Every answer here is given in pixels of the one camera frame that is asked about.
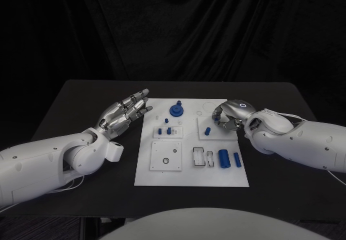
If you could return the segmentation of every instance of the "blue plastic part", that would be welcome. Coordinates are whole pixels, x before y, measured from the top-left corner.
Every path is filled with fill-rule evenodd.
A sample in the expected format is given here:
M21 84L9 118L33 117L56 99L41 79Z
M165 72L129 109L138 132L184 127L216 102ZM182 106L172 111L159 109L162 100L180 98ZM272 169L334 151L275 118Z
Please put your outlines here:
M220 149L217 151L217 157L218 157L218 164L223 169L230 167L230 162L229 162L229 152L226 149Z
M242 164L240 164L240 159L239 159L237 152L234 152L231 155L233 155L234 165L236 165L237 168L240 168Z
M184 109L181 107L181 102L177 101L175 105L172 105L168 109L168 113L172 117L180 117L184 113Z
M210 128L207 127L203 134L208 136L208 133L210 133Z

